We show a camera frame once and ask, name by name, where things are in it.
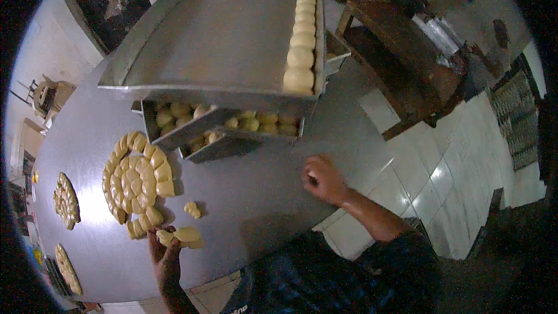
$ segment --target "floor tile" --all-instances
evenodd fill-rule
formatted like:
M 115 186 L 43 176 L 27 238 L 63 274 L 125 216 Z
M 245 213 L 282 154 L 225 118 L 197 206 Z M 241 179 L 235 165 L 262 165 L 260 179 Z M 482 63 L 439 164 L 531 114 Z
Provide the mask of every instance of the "floor tile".
M 405 134 L 388 141 L 388 149 L 392 151 L 392 166 L 401 180 L 409 198 L 413 200 L 429 179 L 426 167 L 418 155 L 415 145 Z
M 380 204 L 396 215 L 404 213 L 411 202 L 394 169 L 391 166 L 387 167 L 380 174 L 380 178 L 382 180 L 368 194 L 368 199 Z
M 464 259 L 469 253 L 471 236 L 467 227 L 465 207 L 455 187 L 451 187 L 442 208 L 448 216 L 448 241 L 452 258 Z
M 212 282 L 209 282 L 209 283 L 206 283 L 206 284 L 203 284 L 203 285 L 199 285 L 199 286 L 196 286 L 196 287 L 192 287 L 190 290 L 192 291 L 192 293 L 194 295 L 197 295 L 200 292 L 213 289 L 214 287 L 219 287 L 219 286 L 221 286 L 223 284 L 226 284 L 228 282 L 230 282 L 230 278 L 228 276 L 223 276 L 222 278 L 213 280 Z
M 196 297 L 210 313 L 219 313 L 229 301 L 236 287 L 234 282 L 228 282 L 211 290 L 200 292 Z
M 430 180 L 432 180 L 432 184 L 436 188 L 440 202 L 443 203 L 451 187 L 454 185 L 453 177 L 451 177 L 450 169 L 444 158 L 442 158 L 436 169 L 432 172 L 432 175 L 430 175 Z
M 441 203 L 438 198 L 438 193 L 436 193 L 432 181 L 428 180 L 420 193 L 413 200 L 413 207 L 415 208 L 417 216 L 425 226 L 428 226 L 440 206 Z
M 350 214 L 345 214 L 325 231 L 343 257 L 356 259 L 374 243 L 366 228 Z
M 432 248 L 438 256 L 449 258 L 451 256 L 451 250 L 448 242 L 448 216 L 444 209 L 440 209 L 432 223 L 426 227 L 426 232 L 428 237 L 432 242 Z

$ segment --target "dough piece in hand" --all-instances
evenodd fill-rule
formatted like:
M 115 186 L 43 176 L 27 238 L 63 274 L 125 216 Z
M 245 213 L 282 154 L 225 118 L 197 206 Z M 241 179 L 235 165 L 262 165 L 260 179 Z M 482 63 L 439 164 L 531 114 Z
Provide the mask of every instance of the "dough piece in hand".
M 130 239 L 136 239 L 136 232 L 134 231 L 134 223 L 132 221 L 126 221 L 126 229 Z
M 139 134 L 140 134 L 139 131 L 133 131 L 128 134 L 128 139 L 126 140 L 126 146 L 128 147 L 129 150 L 132 150 L 134 141 L 136 140 L 136 137 Z
M 161 166 L 167 159 L 167 156 L 164 154 L 164 152 L 161 150 L 161 148 L 157 147 L 157 149 L 155 150 L 155 152 L 153 153 L 153 156 L 151 157 L 151 166 L 153 167 L 153 169 L 157 169 L 159 166 Z
M 276 124 L 262 124 L 258 129 L 258 131 L 267 134 L 272 134 L 272 135 L 276 135 L 279 133 L 279 129 L 277 129 Z
M 306 11 L 299 12 L 295 15 L 295 22 L 306 21 L 314 24 L 316 22 L 316 17 L 314 14 L 307 13 Z
M 184 205 L 184 211 L 191 214 L 195 219 L 199 219 L 201 217 L 201 211 L 193 201 L 190 201 Z
M 142 153 L 143 150 L 145 149 L 146 144 L 147 144 L 147 137 L 145 137 L 142 134 L 139 134 L 134 140 L 134 144 L 132 145 L 132 150 Z
M 287 53 L 287 64 L 293 68 L 308 68 L 314 65 L 314 54 L 311 49 L 292 46 Z
M 310 33 L 310 35 L 316 35 L 316 26 L 306 21 L 295 22 L 295 25 L 292 26 L 292 32 L 293 34 Z
M 143 156 L 146 157 L 147 160 L 151 160 L 151 157 L 153 156 L 155 150 L 157 150 L 156 145 L 151 145 L 147 143 L 145 145 L 145 148 L 143 148 Z
M 308 68 L 288 68 L 283 76 L 283 90 L 285 91 L 305 91 L 313 86 L 314 73 Z
M 147 207 L 145 210 L 145 214 L 147 215 L 147 218 L 149 218 L 151 226 L 153 227 L 157 227 L 164 222 L 163 215 L 153 206 Z
M 143 235 L 147 234 L 147 232 L 145 232 L 142 227 L 141 224 L 139 223 L 140 221 L 138 219 L 133 220 L 133 225 L 134 225 L 134 235 L 136 235 L 136 239 L 142 237 Z
M 155 205 L 155 198 L 155 196 L 148 196 L 146 194 L 140 193 L 136 199 L 138 200 L 139 205 L 142 208 L 147 209 L 148 207 Z
M 132 199 L 124 199 L 122 200 L 122 209 L 124 212 L 128 213 L 129 215 L 132 213 Z
M 316 14 L 316 4 L 308 2 L 300 3 L 295 7 L 295 14 L 299 13 L 309 13 L 314 16 Z
M 296 136 L 296 126 L 292 124 L 281 124 L 279 125 L 279 133 L 287 136 Z
M 147 218 L 147 215 L 145 213 L 142 213 L 138 220 L 140 220 L 139 225 L 145 232 L 147 232 L 149 228 L 151 228 L 151 222 L 149 221 L 149 218 Z
M 297 33 L 291 37 L 290 44 L 292 47 L 300 46 L 313 50 L 316 47 L 316 37 L 310 33 Z
M 180 240 L 180 246 L 191 247 L 191 243 L 198 243 L 201 240 L 201 233 L 194 227 L 183 227 L 178 228 L 174 233 L 174 236 Z
M 168 231 L 161 229 L 161 230 L 157 230 L 157 233 L 155 233 L 157 235 L 157 238 L 159 239 L 159 242 L 170 248 L 172 245 L 172 240 L 175 238 L 174 234 L 169 233 Z
M 157 182 L 156 191 L 157 195 L 162 198 L 169 198 L 175 195 L 174 184 L 171 179 L 163 182 Z
M 136 215 L 141 215 L 145 212 L 145 208 L 141 207 L 136 198 L 132 199 L 132 212 L 134 212 Z
M 171 165 L 168 161 L 165 161 L 159 168 L 157 168 L 154 172 L 155 179 L 157 182 L 168 181 L 172 179 L 172 171 Z

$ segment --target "bread dough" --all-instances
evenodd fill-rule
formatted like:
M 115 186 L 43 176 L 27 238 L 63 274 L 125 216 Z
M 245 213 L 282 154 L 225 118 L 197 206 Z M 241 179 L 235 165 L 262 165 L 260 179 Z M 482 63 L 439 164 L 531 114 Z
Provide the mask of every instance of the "bread dough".
M 162 245 L 164 245 L 168 248 L 171 247 L 172 240 L 175 238 L 174 234 L 172 234 L 172 233 L 170 233 L 170 232 L 168 232 L 164 229 L 157 230 L 157 232 L 155 234 L 157 234 L 157 238 L 159 239 L 159 242 Z
M 286 91 L 310 90 L 314 86 L 314 73 L 308 68 L 288 68 L 283 76 Z
M 314 65 L 314 54 L 311 49 L 300 46 L 291 47 L 287 53 L 287 64 L 289 67 L 309 69 Z
M 169 198 L 175 195 L 174 192 L 174 184 L 172 180 L 169 179 L 168 181 L 157 182 L 156 186 L 157 195 L 162 198 Z
M 316 14 L 316 4 L 310 2 L 302 2 L 295 7 L 295 14 L 299 13 L 309 13 L 312 16 Z
M 76 276 L 74 268 L 70 263 L 70 259 L 68 258 L 66 250 L 64 250 L 61 244 L 58 244 L 54 248 L 54 255 L 56 256 L 58 269 L 64 277 L 64 281 L 66 282 L 66 284 L 70 286 L 70 290 L 72 290 L 72 292 L 76 295 L 83 295 L 78 277 Z
M 306 11 L 302 11 L 295 15 L 295 22 L 300 22 L 300 21 L 306 21 L 306 22 L 310 22 L 311 24 L 314 24 L 316 22 L 316 17 L 314 17 L 314 14 L 307 13 Z
M 201 217 L 201 211 L 193 201 L 190 201 L 184 205 L 184 211 L 191 214 L 195 219 L 199 219 Z
M 296 33 L 310 33 L 310 35 L 316 34 L 316 26 L 313 23 L 300 21 L 295 22 L 295 25 L 292 26 L 293 34 Z
M 290 44 L 292 47 L 300 46 L 313 50 L 316 47 L 316 37 L 310 33 L 297 33 L 291 37 Z
M 109 184 L 108 179 L 103 180 L 103 193 L 109 193 L 112 196 L 109 189 L 105 190 L 107 183 Z M 52 198 L 54 200 L 54 211 L 60 216 L 62 222 L 66 225 L 66 229 L 74 229 L 75 224 L 81 221 L 78 197 L 70 180 L 63 172 L 58 174 L 58 181 L 54 192 L 52 192 Z
M 153 206 L 148 206 L 145 210 L 145 214 L 147 215 L 147 218 L 149 218 L 151 225 L 154 227 L 164 222 L 163 215 Z

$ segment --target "raw dough ball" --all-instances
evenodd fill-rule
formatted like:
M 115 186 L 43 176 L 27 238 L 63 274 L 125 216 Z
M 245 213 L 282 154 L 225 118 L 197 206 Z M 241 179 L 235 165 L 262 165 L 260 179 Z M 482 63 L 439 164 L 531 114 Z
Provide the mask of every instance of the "raw dough ball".
M 279 125 L 279 133 L 287 136 L 296 136 L 296 127 L 291 124 L 281 124 Z
M 163 215 L 152 206 L 148 206 L 146 208 L 145 214 L 147 215 L 147 218 L 149 218 L 151 225 L 154 227 L 157 227 L 159 224 L 164 222 Z
M 207 107 L 203 107 L 203 106 L 196 107 L 196 109 L 194 110 L 194 119 L 197 119 L 197 118 L 201 117 L 202 115 L 204 115 L 205 113 L 207 113 L 209 111 L 210 111 L 210 108 L 207 108 Z
M 316 46 L 316 38 L 310 33 L 297 33 L 291 37 L 291 46 L 313 50 Z
M 168 231 L 161 229 L 161 230 L 157 230 L 157 233 L 155 233 L 157 235 L 157 238 L 159 238 L 159 242 L 170 248 L 172 245 L 172 240 L 175 238 L 174 234 L 169 233 Z
M 255 117 L 255 110 L 247 110 L 244 113 L 242 113 L 241 115 L 239 115 L 240 118 L 245 118 L 245 117 Z
M 288 68 L 283 76 L 286 91 L 309 90 L 314 86 L 314 73 L 307 68 Z
M 195 219 L 199 219 L 201 217 L 201 211 L 199 210 L 196 203 L 190 201 L 184 205 L 184 211 L 191 214 Z
M 295 14 L 309 13 L 312 16 L 316 13 L 316 5 L 314 3 L 303 2 L 295 7 Z
M 164 128 L 161 129 L 161 134 L 159 135 L 159 137 L 163 137 L 164 135 L 168 134 L 169 132 L 171 132 L 174 129 L 175 129 L 175 126 L 174 126 L 173 123 L 169 123 L 169 124 L 165 125 Z
M 291 47 L 287 53 L 287 64 L 295 68 L 310 68 L 314 65 L 314 54 L 311 49 L 300 46 Z
M 278 119 L 277 114 L 263 114 L 258 116 L 258 120 L 262 124 L 275 124 Z
M 192 121 L 192 119 L 193 118 L 192 115 L 190 115 L 190 113 L 184 114 L 176 120 L 176 127 L 179 127 L 180 125 L 184 125 L 187 122 Z
M 230 118 L 225 122 L 225 126 L 230 129 L 236 129 L 238 127 L 238 119 L 236 117 Z
M 307 21 L 310 22 L 311 24 L 314 24 L 315 20 L 316 17 L 314 17 L 314 14 L 307 13 L 306 11 L 302 11 L 295 15 L 295 22 Z
M 174 117 L 172 116 L 170 110 L 165 109 L 157 112 L 156 122 L 157 122 L 157 126 L 160 129 L 164 128 L 165 125 L 167 124 L 171 124 L 173 120 Z
M 265 132 L 267 134 L 272 134 L 272 135 L 276 135 L 279 133 L 279 130 L 277 129 L 277 125 L 275 124 L 262 124 L 258 129 L 258 131 Z
M 173 102 L 171 104 L 171 114 L 176 118 L 184 117 L 185 115 L 190 115 L 190 105 L 187 103 L 181 104 L 178 102 Z
M 258 131 L 259 127 L 260 127 L 260 122 L 258 121 L 258 119 L 254 118 L 254 117 L 248 117 L 248 118 L 241 119 L 240 128 L 242 130 Z

